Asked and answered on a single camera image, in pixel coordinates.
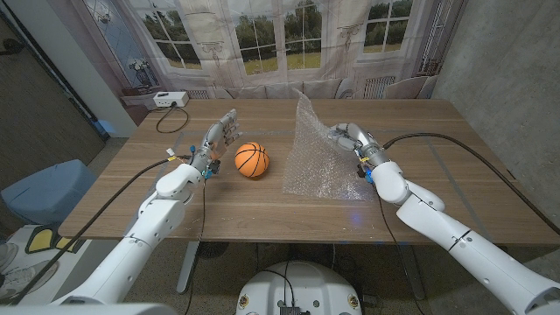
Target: shoe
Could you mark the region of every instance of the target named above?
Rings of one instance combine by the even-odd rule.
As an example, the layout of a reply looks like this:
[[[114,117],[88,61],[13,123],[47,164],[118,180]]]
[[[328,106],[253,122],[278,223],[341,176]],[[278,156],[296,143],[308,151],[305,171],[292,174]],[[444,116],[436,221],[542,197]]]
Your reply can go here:
[[[0,272],[3,272],[16,258],[18,245],[5,243],[0,245]]]
[[[25,286],[49,263],[49,261],[40,262],[34,266],[24,269],[12,271],[4,275],[2,287],[0,287],[0,299],[11,298],[21,292]],[[54,275],[59,267],[59,262],[56,262],[42,277],[33,285],[29,293],[46,284],[47,281]]]

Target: orange basketball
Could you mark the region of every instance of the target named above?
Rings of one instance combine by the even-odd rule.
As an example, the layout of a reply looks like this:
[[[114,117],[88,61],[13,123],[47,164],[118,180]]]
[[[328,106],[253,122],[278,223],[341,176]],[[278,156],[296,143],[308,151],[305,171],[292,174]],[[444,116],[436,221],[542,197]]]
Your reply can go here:
[[[263,174],[269,163],[269,154],[259,143],[245,143],[235,153],[237,170],[247,177]]]

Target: plastic bubble wrap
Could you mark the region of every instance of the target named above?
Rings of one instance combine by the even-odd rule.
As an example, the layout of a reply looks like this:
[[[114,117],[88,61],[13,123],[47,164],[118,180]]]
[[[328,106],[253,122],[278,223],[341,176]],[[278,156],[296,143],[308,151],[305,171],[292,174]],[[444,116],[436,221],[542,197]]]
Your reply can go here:
[[[375,200],[372,186],[356,173],[358,157],[328,138],[329,128],[301,93],[296,116],[296,135],[284,171],[283,192],[336,200]]]

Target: table surface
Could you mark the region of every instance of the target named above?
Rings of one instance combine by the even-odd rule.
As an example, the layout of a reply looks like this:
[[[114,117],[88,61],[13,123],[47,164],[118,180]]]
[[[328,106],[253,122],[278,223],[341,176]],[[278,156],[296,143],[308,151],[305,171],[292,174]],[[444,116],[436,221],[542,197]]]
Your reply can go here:
[[[166,158],[165,150],[189,154],[192,144],[231,108],[245,135],[221,158],[220,174],[206,182],[206,221],[203,241],[224,242],[356,242],[392,243],[378,202],[320,199],[282,192],[284,167],[291,151],[298,100],[190,100],[185,108],[190,122],[180,132],[157,133],[164,113],[149,114],[107,166],[59,229],[75,235],[99,208],[132,176]],[[381,144],[412,132],[437,132],[471,146],[507,174],[459,112],[441,100],[312,100],[327,126],[357,123]],[[176,111],[161,123],[162,130],[183,123]],[[269,152],[269,169],[258,180],[244,178],[235,168],[234,154],[246,142],[258,142]],[[550,229],[478,159],[439,138],[410,138],[387,152],[406,179],[423,186],[445,203],[445,211],[497,244],[560,244]],[[177,167],[178,161],[147,171],[119,196],[83,235],[120,238],[135,213],[153,191],[157,179]],[[383,202],[388,225],[399,243],[432,244],[396,217],[396,207]],[[202,185],[185,219],[170,237],[198,240],[202,228]]]

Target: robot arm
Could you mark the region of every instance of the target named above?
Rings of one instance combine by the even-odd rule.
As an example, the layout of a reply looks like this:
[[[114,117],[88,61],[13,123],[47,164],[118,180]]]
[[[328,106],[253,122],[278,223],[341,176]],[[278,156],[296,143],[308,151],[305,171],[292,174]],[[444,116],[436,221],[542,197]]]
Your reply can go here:
[[[444,213],[434,193],[403,177],[383,148],[353,123],[331,128],[329,137],[354,151],[380,197],[400,206],[396,215],[409,227],[447,250],[513,314],[560,313],[560,283],[536,274],[501,249]]]
[[[191,164],[181,164],[156,183],[156,191],[138,209],[138,220],[78,288],[52,305],[113,304],[123,301],[154,248],[185,218],[199,182],[241,133],[232,109],[210,127]]]

